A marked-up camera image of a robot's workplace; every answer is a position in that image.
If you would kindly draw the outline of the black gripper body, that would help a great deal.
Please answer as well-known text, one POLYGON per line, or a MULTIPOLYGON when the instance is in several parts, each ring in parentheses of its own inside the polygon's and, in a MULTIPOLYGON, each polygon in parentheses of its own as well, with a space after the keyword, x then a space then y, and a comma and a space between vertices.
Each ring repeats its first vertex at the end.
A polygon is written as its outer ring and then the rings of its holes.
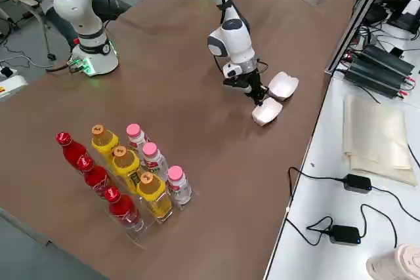
POLYGON ((222 83, 229 89, 236 89, 246 94, 263 91, 261 78, 257 70, 224 79, 222 83))

